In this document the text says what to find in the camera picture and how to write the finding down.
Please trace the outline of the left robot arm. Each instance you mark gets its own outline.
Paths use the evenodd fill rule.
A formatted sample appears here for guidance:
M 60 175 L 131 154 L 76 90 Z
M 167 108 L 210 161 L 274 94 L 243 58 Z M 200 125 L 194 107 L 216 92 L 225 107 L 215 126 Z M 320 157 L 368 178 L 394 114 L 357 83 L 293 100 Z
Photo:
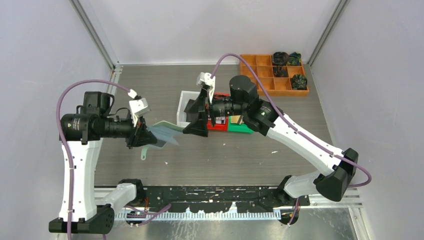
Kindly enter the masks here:
M 150 109 L 147 100 L 134 92 L 129 96 L 125 119 L 112 117 L 115 98 L 100 91 L 87 91 L 76 113 L 61 118 L 65 140 L 63 202 L 59 216 L 49 222 L 49 232 L 108 234 L 117 211 L 127 204 L 138 207 L 145 202 L 146 192 L 140 179 L 123 179 L 112 192 L 95 200 L 95 170 L 102 139 L 124 139 L 129 149 L 158 141 L 144 119 Z

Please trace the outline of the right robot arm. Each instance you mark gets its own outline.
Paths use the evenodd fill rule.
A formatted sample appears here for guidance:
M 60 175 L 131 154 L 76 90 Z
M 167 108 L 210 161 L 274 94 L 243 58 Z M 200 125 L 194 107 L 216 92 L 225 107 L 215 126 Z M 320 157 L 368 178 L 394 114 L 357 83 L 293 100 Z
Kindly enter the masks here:
M 249 129 L 288 146 L 316 168 L 315 172 L 283 179 L 276 191 L 281 204 L 288 206 L 311 194 L 341 201 L 356 172 L 359 155 L 355 150 L 343 151 L 295 124 L 270 101 L 260 99 L 257 85 L 245 75 L 230 79 L 229 95 L 214 96 L 215 78 L 208 72 L 201 72 L 196 84 L 201 91 L 187 112 L 197 117 L 183 129 L 184 134 L 206 138 L 208 124 L 215 125 L 217 117 L 242 116 Z

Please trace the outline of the green card holder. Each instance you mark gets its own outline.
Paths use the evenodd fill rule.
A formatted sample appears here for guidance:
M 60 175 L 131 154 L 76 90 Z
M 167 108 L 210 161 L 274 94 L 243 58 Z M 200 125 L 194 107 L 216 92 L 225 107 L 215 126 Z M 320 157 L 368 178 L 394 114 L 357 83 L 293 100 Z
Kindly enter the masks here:
M 163 149 L 166 144 L 176 145 L 179 143 L 175 139 L 176 136 L 183 134 L 183 127 L 178 126 L 169 121 L 159 121 L 147 128 L 157 138 L 157 143 L 147 144 L 141 147 L 140 159 L 142 161 L 147 159 L 147 152 L 149 149 Z

